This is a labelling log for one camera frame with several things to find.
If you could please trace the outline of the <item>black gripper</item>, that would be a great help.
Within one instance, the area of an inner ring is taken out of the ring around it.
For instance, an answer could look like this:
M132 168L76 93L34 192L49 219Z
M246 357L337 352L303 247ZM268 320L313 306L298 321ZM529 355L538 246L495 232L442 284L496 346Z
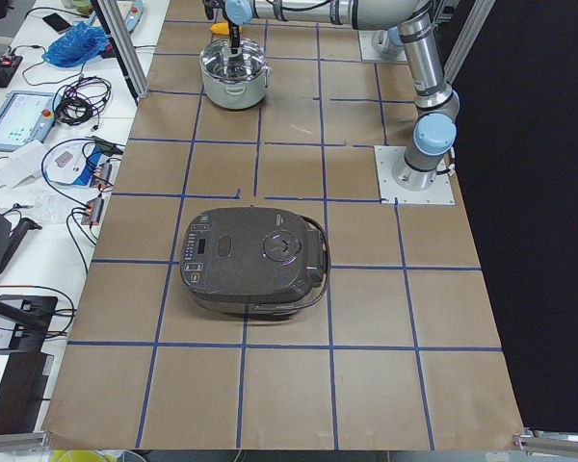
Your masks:
M231 36L230 38L231 52L238 54L243 53L242 45L237 47L237 38L240 37L240 26L233 23L232 21L229 21L228 27L229 27L229 35Z

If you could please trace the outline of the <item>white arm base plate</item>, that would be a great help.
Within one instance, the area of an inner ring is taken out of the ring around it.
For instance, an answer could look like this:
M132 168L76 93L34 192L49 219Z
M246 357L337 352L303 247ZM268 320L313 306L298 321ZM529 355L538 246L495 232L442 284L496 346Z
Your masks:
M453 206L456 201L450 175L443 173L444 161L431 172L413 170L405 151L404 146L374 147L381 203Z
M372 63L407 64L407 56L397 27L360 31L361 60Z

